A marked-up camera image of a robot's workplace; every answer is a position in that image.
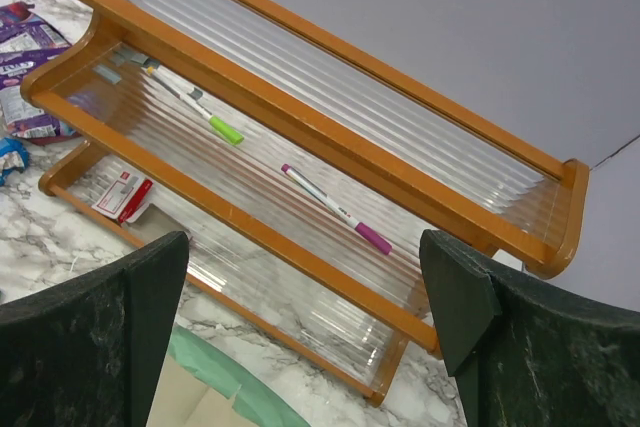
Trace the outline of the purple snack bag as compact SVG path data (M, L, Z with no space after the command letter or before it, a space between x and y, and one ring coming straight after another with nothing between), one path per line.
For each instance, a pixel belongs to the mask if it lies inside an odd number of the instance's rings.
M46 145L74 138L77 132L26 101L21 85L71 44L31 8L25 2L1 7L1 112L11 136Z

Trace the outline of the green beige paper bag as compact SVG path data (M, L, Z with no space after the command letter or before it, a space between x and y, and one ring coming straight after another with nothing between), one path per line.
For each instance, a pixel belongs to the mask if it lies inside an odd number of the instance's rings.
M173 327L149 426L306 426L247 369L188 329Z

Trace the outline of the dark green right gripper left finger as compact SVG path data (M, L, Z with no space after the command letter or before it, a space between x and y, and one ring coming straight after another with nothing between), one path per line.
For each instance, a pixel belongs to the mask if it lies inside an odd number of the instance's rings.
M145 425L188 262L170 232L2 305L2 425Z

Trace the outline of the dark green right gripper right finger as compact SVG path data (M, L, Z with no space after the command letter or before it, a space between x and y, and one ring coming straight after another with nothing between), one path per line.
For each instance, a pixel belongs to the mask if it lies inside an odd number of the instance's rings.
M639 315L507 267L439 230L420 266L470 426L636 426Z

